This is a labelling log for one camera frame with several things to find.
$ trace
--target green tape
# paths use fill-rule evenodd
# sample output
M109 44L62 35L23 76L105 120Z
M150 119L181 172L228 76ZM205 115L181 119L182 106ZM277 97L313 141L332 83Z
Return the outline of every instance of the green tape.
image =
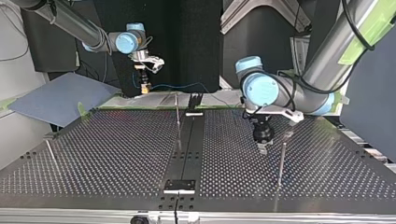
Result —
M0 110L8 110L8 106L14 103L17 98L10 98L0 102Z
M395 16L395 12L395 0L378 0L370 15L359 28L370 45L376 44L393 27L390 21ZM363 44L355 36L338 63L352 65L358 60L364 49Z
M332 104L332 109L330 110L330 113L336 112L337 106L341 104L342 97L343 95L339 91L334 93L334 103Z
M84 105L82 104L82 102L78 102L78 112L79 115L84 117L88 114L87 110L85 110Z

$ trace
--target black metal plate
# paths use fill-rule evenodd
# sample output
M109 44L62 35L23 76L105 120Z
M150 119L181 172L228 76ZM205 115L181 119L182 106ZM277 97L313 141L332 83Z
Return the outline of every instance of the black metal plate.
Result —
M393 214L396 175L324 118L307 117L295 127L273 117L275 143L259 153L252 127L240 111L205 112L200 136L202 169L194 210L211 212L320 212ZM277 187L284 133L293 132L282 188Z

